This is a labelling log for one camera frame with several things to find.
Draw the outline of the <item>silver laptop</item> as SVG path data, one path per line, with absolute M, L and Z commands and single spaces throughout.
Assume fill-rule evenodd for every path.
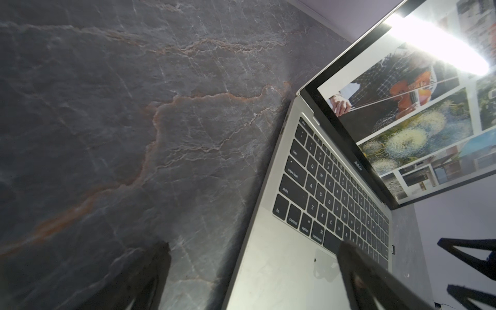
M 355 248 L 393 212 L 495 174 L 495 2 L 403 1 L 291 102 L 224 309 L 355 309 Z

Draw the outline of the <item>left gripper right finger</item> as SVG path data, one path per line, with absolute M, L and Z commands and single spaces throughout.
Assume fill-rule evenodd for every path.
M 433 309 L 356 244 L 342 242 L 337 259 L 352 310 Z

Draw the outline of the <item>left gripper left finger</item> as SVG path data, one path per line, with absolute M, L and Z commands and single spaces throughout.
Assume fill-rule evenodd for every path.
M 157 242 L 78 309 L 158 309 L 170 264 L 169 244 Z

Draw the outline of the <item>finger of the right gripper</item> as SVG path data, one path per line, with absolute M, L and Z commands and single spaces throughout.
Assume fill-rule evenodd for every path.
M 495 280 L 495 239 L 466 240 L 441 238 L 437 245 L 487 278 Z M 489 251 L 490 254 L 488 258 L 482 260 L 463 252 L 460 250 L 461 247 Z
M 495 295 L 493 294 L 484 293 L 458 285 L 448 285 L 447 292 L 466 309 L 481 310 L 481 308 L 474 304 L 474 302 L 479 302 L 495 309 Z

